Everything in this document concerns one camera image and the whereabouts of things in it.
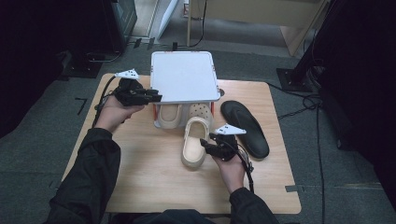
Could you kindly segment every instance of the table top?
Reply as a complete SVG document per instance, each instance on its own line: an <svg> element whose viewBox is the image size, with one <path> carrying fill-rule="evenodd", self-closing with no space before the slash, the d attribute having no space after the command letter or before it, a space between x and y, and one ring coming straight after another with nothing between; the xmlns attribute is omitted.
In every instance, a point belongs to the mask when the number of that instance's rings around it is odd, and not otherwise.
<svg viewBox="0 0 396 224"><path fill-rule="evenodd" d="M93 107L112 76L106 74L102 77L64 177L72 168L78 147L92 126ZM108 89L114 90L118 81L114 79ZM149 88L149 76L141 76L139 82L144 88ZM268 85L220 79L219 87L225 94L214 103L213 128L225 124L219 112L222 102L235 100L245 105L262 126L270 147L270 154L265 159L257 161L250 158L254 167L255 193L275 214L300 213L297 191L286 190L286 186L294 186L295 183ZM153 123L153 105L149 104L114 132L113 139L121 148L120 173L106 211L149 213L166 209L196 209L202 214L230 214L229 193L219 175L219 167L210 155L206 155L198 170L189 169L181 162L184 129L165 130L156 128Z"/></svg>

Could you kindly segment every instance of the white tray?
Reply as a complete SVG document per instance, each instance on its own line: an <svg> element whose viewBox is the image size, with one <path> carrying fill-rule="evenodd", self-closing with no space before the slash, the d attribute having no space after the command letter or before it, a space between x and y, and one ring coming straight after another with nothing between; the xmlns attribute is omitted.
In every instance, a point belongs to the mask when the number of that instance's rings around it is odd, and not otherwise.
<svg viewBox="0 0 396 224"><path fill-rule="evenodd" d="M220 98L212 54L207 51L153 52L150 87L163 96L156 105L215 102Z"/></svg>

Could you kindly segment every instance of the gray carpet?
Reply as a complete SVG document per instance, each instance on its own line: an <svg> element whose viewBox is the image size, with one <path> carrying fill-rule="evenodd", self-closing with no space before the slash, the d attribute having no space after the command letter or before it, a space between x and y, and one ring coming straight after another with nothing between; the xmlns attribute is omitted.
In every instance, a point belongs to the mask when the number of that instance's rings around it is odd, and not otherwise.
<svg viewBox="0 0 396 224"><path fill-rule="evenodd" d="M21 125L0 139L0 223L41 223L46 219L48 201L60 183L101 75L132 68L149 75L151 53L170 49L129 46L116 61L103 64L98 78L57 80L48 87ZM279 86L276 68L293 68L298 63L292 58L210 52L220 79L265 81ZM279 116L303 108L299 97L276 89L271 93ZM76 97L88 99L79 115L82 101ZM357 152L337 149L325 112L319 110L318 115L326 223L396 223L395 212L371 164ZM303 209L298 215L276 216L281 223L320 223L317 113L305 111L279 123Z"/></svg>

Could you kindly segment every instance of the person's left hand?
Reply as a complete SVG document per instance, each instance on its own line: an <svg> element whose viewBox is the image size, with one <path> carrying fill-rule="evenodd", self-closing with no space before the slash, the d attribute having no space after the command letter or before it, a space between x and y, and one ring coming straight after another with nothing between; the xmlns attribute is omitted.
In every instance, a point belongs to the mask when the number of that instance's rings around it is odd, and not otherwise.
<svg viewBox="0 0 396 224"><path fill-rule="evenodd" d="M106 103L94 127L106 129L113 133L133 113L142 110L144 107L144 105L123 106L115 96L110 95L107 97Z"/></svg>

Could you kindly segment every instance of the shoe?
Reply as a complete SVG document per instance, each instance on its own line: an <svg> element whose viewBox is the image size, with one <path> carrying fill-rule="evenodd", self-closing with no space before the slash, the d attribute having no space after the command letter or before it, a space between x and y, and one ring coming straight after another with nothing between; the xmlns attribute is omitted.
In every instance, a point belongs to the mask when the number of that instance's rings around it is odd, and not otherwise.
<svg viewBox="0 0 396 224"><path fill-rule="evenodd" d="M205 160L205 149L200 139L209 140L209 133L213 122L213 115L205 104L190 106L189 120L184 134L184 147L181 161L190 168L198 168Z"/></svg>
<svg viewBox="0 0 396 224"><path fill-rule="evenodd" d="M158 122L161 128L174 129L181 121L182 105L160 105Z"/></svg>
<svg viewBox="0 0 396 224"><path fill-rule="evenodd" d="M262 127L244 105L237 101L226 101L221 105L220 112L229 124L247 131L238 136L252 157L263 159L268 156L270 149Z"/></svg>

